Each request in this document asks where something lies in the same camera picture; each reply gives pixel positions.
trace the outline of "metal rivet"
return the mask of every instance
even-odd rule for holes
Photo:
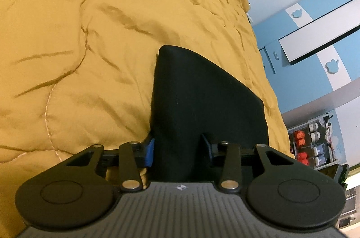
[[[136,189],[140,186],[140,183],[136,180],[126,180],[122,183],[122,187],[126,189]]]
[[[140,143],[138,141],[131,141],[130,145],[133,148],[133,150],[135,150],[135,151],[141,149],[141,145],[140,145]]]
[[[221,187],[225,189],[236,189],[238,186],[239,184],[234,180],[226,180],[221,183]]]

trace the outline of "orange toy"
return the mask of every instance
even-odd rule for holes
[[[305,137],[305,133],[302,130],[297,130],[294,132],[295,138],[298,139],[303,139]]]
[[[305,139],[298,139],[298,140],[296,140],[296,144],[297,144],[297,146],[303,146],[303,145],[305,145]]]
[[[308,160],[299,160],[299,162],[303,163],[304,165],[308,166],[309,165],[309,161]]]
[[[307,153],[305,153],[305,152],[298,153],[298,154],[297,154],[297,159],[298,159],[298,160],[305,160],[305,159],[307,159]]]

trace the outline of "stitching seam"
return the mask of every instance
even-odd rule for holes
[[[0,162],[0,164],[10,163],[10,162],[12,162],[12,161],[14,161],[14,160],[16,160],[16,159],[20,158],[21,156],[24,156],[26,153],[27,153],[27,152],[22,153],[22,154],[20,154],[19,156],[15,157],[14,159],[10,160],[10,161],[7,161],[7,162]]]
[[[50,140],[50,143],[51,143],[51,148],[52,150],[55,152],[56,156],[59,158],[60,162],[62,162],[59,154],[57,153],[57,151],[55,150],[54,148],[54,144],[53,144],[53,141],[51,139],[51,135],[50,135],[50,130],[49,130],[49,127],[47,125],[47,109],[49,107],[49,102],[50,102],[50,98],[51,98],[51,95],[53,93],[53,90],[54,88],[56,87],[57,83],[53,86],[53,88],[51,89],[50,91],[50,94],[49,94],[49,98],[47,99],[47,103],[46,103],[46,107],[45,107],[45,127],[46,127],[46,131],[47,131],[47,135],[49,136],[49,140]]]

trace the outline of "yellow comforter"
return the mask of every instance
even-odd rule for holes
[[[149,131],[160,46],[193,50],[264,102],[270,145],[290,155],[247,0],[0,0],[0,237],[24,227],[21,183],[91,144]]]

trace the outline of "white drawer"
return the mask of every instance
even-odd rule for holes
[[[290,62],[360,25],[360,0],[352,0],[280,39]]]

